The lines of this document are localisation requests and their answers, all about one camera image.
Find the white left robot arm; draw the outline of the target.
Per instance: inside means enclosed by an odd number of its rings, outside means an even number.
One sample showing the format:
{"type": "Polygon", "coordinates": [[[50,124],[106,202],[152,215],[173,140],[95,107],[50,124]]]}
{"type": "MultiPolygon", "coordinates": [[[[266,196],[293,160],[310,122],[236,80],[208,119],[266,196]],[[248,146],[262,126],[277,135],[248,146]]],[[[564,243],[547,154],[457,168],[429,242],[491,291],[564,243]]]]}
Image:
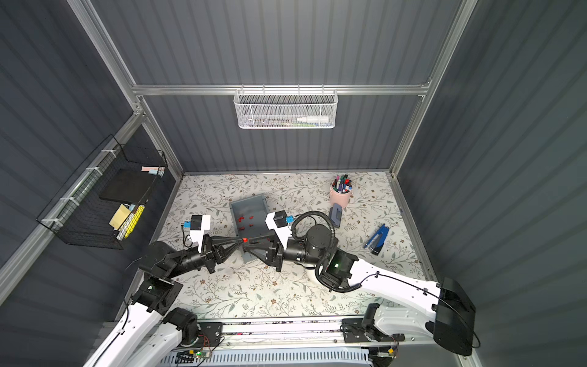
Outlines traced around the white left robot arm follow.
{"type": "Polygon", "coordinates": [[[125,304],[125,313],[92,356],[88,366],[156,366],[177,347],[194,357],[213,353],[224,338],[222,327],[200,327],[197,316],[174,307],[183,285],[175,280],[194,270],[214,272],[247,239],[205,235],[200,248],[177,251],[155,242],[139,262],[147,277],[125,304]]]}

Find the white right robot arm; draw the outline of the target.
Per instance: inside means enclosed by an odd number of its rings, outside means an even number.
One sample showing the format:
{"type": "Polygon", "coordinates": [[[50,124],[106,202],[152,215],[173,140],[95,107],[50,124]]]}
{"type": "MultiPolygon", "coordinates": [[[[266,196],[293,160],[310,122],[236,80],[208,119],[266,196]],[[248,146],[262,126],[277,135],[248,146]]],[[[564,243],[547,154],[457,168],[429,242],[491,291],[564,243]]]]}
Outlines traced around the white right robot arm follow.
{"type": "Polygon", "coordinates": [[[265,223],[267,235],[243,241],[244,250],[264,264],[280,271],[290,261],[309,271],[310,279],[330,292],[365,291],[409,309],[411,325],[393,321],[380,304],[370,304],[362,321],[368,340],[422,333],[460,356],[471,356],[482,345],[475,332],[476,308],[456,281],[440,284],[409,278],[340,249],[333,221],[320,211],[296,217],[284,211],[269,213],[265,223]]]}

